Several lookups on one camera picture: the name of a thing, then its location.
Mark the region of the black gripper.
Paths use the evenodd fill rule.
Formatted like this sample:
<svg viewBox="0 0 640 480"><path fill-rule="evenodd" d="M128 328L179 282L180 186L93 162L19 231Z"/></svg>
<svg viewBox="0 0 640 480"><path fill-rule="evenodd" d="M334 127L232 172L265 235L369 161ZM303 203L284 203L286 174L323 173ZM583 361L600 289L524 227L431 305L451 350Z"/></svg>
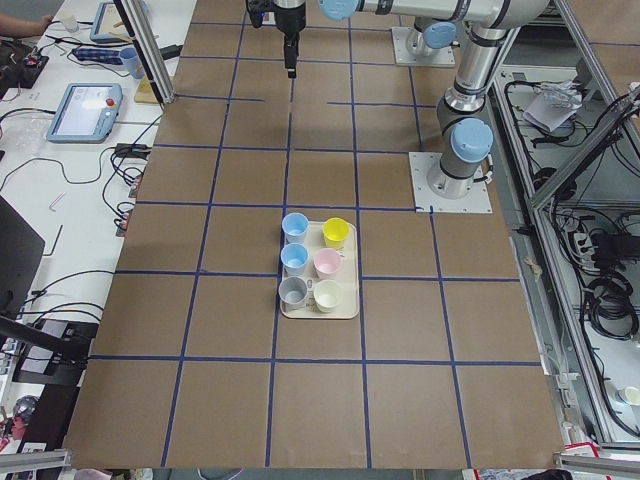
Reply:
<svg viewBox="0 0 640 480"><path fill-rule="evenodd" d="M289 79L297 77L300 32L306 27L305 0L274 0L276 27L286 35L283 42L284 64Z"/></svg>

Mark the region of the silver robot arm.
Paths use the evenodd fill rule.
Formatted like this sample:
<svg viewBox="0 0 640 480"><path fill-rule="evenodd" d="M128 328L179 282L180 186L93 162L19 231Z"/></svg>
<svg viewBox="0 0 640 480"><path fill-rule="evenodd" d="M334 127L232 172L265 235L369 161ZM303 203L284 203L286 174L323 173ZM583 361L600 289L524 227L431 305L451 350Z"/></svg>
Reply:
<svg viewBox="0 0 640 480"><path fill-rule="evenodd" d="M449 47L457 37L457 27L449 21L415 17L406 39L406 48L416 57L426 57Z"/></svg>
<svg viewBox="0 0 640 480"><path fill-rule="evenodd" d="M486 91L501 58L508 53L507 38L538 17L546 1L320 1L322 14L343 21L356 12L378 16L411 15L436 22L469 24L467 44L454 82L438 104L438 120L445 149L426 179L438 196L460 199L474 183L474 174L490 153L493 133L475 115L482 111Z"/></svg>

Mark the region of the person forearm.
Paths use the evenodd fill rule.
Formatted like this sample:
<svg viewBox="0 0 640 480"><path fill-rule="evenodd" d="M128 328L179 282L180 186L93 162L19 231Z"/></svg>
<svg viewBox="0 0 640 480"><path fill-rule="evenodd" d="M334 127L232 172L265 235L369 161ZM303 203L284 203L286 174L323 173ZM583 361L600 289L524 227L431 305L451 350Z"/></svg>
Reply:
<svg viewBox="0 0 640 480"><path fill-rule="evenodd" d="M19 19L6 14L0 15L0 34L15 39L41 36L53 22L52 15L45 15L38 21Z"/></svg>

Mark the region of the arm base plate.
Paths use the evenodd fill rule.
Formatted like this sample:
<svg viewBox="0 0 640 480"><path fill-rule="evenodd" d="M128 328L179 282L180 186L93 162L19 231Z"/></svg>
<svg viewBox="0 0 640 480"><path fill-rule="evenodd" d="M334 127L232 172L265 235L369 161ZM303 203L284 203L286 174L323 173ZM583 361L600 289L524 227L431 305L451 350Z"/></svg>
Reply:
<svg viewBox="0 0 640 480"><path fill-rule="evenodd" d="M453 68L452 43L457 28L450 22L437 22L424 31L414 27L393 27L391 36L395 63L400 66Z"/></svg>
<svg viewBox="0 0 640 480"><path fill-rule="evenodd" d="M418 213L491 214L491 173L477 165L474 176L458 180L441 170L439 152L410 152L415 210Z"/></svg>

